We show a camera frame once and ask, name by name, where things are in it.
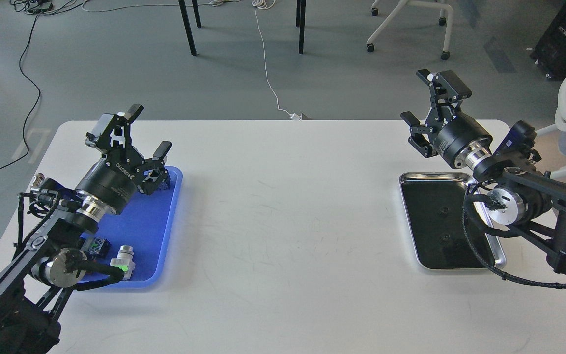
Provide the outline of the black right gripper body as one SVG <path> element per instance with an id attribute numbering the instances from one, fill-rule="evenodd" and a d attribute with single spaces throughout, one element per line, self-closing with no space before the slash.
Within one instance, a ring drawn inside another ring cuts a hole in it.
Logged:
<path id="1" fill-rule="evenodd" d="M 491 157 L 492 136 L 471 116 L 462 112 L 463 100 L 472 91 L 453 70 L 433 73 L 430 110 L 420 128 L 410 129 L 408 142 L 425 158 L 440 155 L 454 170 L 469 168 Z"/>

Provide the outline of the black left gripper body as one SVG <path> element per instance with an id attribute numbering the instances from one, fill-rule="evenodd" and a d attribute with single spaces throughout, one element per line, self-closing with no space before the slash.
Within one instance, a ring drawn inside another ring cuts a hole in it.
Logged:
<path id="1" fill-rule="evenodd" d="M 169 182 L 165 161 L 144 158 L 132 144 L 124 114 L 102 114 L 94 128 L 86 134 L 85 144 L 101 152 L 97 161 L 77 184 L 80 196 L 93 196 L 119 215 L 131 197 L 139 192 L 151 195 Z"/>

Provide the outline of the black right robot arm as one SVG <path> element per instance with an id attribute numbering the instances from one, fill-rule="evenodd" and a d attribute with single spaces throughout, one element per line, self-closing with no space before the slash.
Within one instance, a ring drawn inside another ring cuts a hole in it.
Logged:
<path id="1" fill-rule="evenodd" d="M 462 111 L 471 90 L 452 70 L 416 76 L 427 86 L 430 109 L 425 122 L 406 111 L 409 143 L 425 158 L 436 155 L 447 165 L 472 171 L 462 206 L 462 227 L 476 226 L 502 239 L 522 237 L 541 249 L 557 274 L 566 275 L 566 183 L 536 170 L 541 156 L 534 149 L 536 131 L 524 121 L 515 123 L 495 151 L 492 135 Z M 492 273 L 516 284 L 566 289 L 566 284 L 537 282 L 501 271 L 485 260 L 469 236 L 476 259 Z"/>

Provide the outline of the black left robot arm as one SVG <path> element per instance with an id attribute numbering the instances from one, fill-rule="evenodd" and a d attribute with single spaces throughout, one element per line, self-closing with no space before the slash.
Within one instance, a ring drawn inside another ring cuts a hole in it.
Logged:
<path id="1" fill-rule="evenodd" d="M 130 130 L 142 111 L 135 104 L 100 117 L 85 143 L 99 150 L 101 159 L 76 188 L 46 179 L 21 194 L 47 212 L 18 238 L 13 259 L 0 272 L 0 354 L 47 353 L 60 340 L 58 319 L 74 291 L 123 280 L 118 267 L 89 260 L 79 240 L 83 233 L 96 233 L 105 214 L 121 214 L 137 191 L 150 195 L 169 179 L 171 142 L 162 141 L 151 158 L 132 144 Z"/>

